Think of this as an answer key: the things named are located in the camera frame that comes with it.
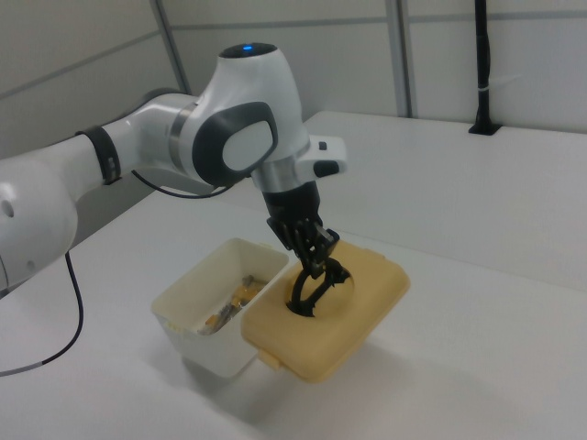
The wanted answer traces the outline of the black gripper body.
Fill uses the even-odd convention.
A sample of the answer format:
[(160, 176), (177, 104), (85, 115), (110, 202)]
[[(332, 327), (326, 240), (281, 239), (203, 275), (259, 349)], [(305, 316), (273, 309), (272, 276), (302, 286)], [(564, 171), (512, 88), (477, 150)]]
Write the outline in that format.
[(284, 223), (309, 220), (322, 224), (318, 213), (320, 196), (315, 181), (286, 192), (264, 192), (263, 199), (272, 220)]

